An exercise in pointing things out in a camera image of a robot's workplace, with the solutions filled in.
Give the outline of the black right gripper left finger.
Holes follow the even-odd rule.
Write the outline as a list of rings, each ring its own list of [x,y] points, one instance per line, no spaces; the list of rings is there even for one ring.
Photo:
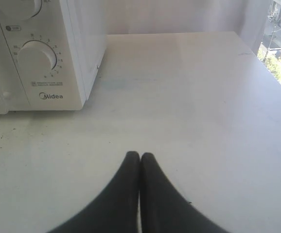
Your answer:
[[[129,151],[108,185],[82,211],[52,233],[136,233],[140,156]]]

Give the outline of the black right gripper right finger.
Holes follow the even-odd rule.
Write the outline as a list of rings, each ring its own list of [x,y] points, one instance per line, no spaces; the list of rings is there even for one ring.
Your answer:
[[[223,233],[174,188],[152,153],[140,162],[140,216],[143,233]]]

